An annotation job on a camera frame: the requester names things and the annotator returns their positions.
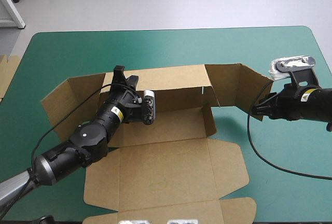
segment cardboard flap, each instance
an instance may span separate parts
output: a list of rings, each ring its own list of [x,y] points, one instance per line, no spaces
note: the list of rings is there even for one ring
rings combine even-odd
[[[211,108],[190,108],[158,113],[152,125],[141,122],[122,124],[109,143],[110,147],[162,143],[207,137],[216,133]]]
[[[84,202],[90,205],[119,209],[120,150],[87,168]]]
[[[220,106],[234,106],[241,64],[206,64],[205,68]]]
[[[214,200],[94,216],[85,219],[83,224],[118,224],[121,220],[149,220],[151,224],[167,224],[170,219],[198,219],[200,224],[224,223],[220,203]]]
[[[245,65],[241,65],[236,106],[247,113],[257,94],[269,81],[271,79],[268,77],[253,71]],[[271,91],[271,87],[272,85],[266,88],[261,98]]]
[[[238,144],[207,138],[218,196],[246,186],[249,176]]]
[[[252,198],[236,198],[154,207],[88,217],[83,224],[118,224],[121,220],[149,220],[167,224],[170,219],[197,219],[200,224],[252,224],[256,203]]]
[[[21,59],[18,56],[13,55],[7,60],[7,56],[0,55],[0,102],[5,97],[20,62]]]
[[[240,63],[205,65],[205,67],[220,106],[237,106],[246,113],[262,87],[271,81],[268,77]],[[271,86],[261,97],[270,92]]]
[[[138,91],[195,88],[211,85],[204,65],[131,70],[125,71],[124,75],[126,78],[131,75],[139,76],[140,79],[136,86]],[[112,78],[113,72],[106,73],[104,85],[110,83]]]
[[[65,80],[49,93],[41,104],[52,126],[58,123],[83,100],[102,86],[105,74],[73,77]],[[99,103],[98,92],[64,120],[54,131],[61,141],[67,140],[75,128],[91,120]]]
[[[256,215],[256,202],[254,199],[236,198],[221,200],[224,224],[252,224]]]
[[[91,216],[86,218],[83,224],[118,224],[118,214]]]

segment green table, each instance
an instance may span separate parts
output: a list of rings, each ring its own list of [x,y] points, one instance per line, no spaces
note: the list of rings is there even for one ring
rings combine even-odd
[[[50,127],[40,100],[67,77],[126,69],[201,63],[244,63],[268,75],[275,58],[307,54],[316,58],[322,87],[332,76],[310,29],[260,27],[241,29],[57,32],[36,34],[27,48],[5,99],[0,105],[0,180],[25,170],[37,139]],[[285,81],[276,83],[281,90]],[[289,175],[269,167],[251,150],[246,114],[235,107],[213,109],[220,138],[238,143],[251,182],[227,197],[253,197],[256,221],[332,220],[332,183]],[[311,121],[252,121],[260,152],[280,166],[306,173],[332,175],[331,134]],[[39,151],[59,142],[49,135]],[[31,220],[52,214],[57,220],[83,220],[110,213],[83,202],[85,170],[53,187],[41,187],[18,202],[7,220]]]

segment cardboard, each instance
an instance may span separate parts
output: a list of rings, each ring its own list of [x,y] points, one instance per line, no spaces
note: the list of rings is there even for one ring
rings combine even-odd
[[[9,59],[5,55],[0,55],[0,102],[5,97],[20,61],[21,59],[15,55]]]
[[[192,65],[126,71],[140,77],[137,90],[154,90],[153,125],[122,124],[110,142],[119,147],[87,168],[84,201],[113,209],[84,223],[117,224],[126,219],[198,219],[200,223],[252,223],[253,199],[219,198],[249,182],[240,147],[208,138],[216,132],[211,106],[248,111],[269,79],[242,64]],[[69,78],[42,100],[52,125],[113,73]],[[56,128],[63,141],[91,120],[109,89],[96,94]]]

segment yellow label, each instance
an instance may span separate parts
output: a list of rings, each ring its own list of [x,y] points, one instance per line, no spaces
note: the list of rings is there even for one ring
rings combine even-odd
[[[301,102],[307,102],[309,99],[310,94],[315,91],[317,88],[312,88],[307,90],[301,97]]]
[[[116,106],[114,106],[111,110],[111,112],[113,112],[114,114],[116,114],[116,116],[118,116],[119,120],[120,120],[120,123],[122,123],[123,121],[123,114],[122,112],[120,111],[119,108],[117,108]]]

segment white floor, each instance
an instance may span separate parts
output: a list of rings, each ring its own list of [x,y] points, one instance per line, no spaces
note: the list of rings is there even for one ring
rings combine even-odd
[[[16,7],[26,28],[15,43],[0,29],[0,53],[6,46],[22,56],[38,32],[305,25],[332,68],[332,0],[21,0]]]

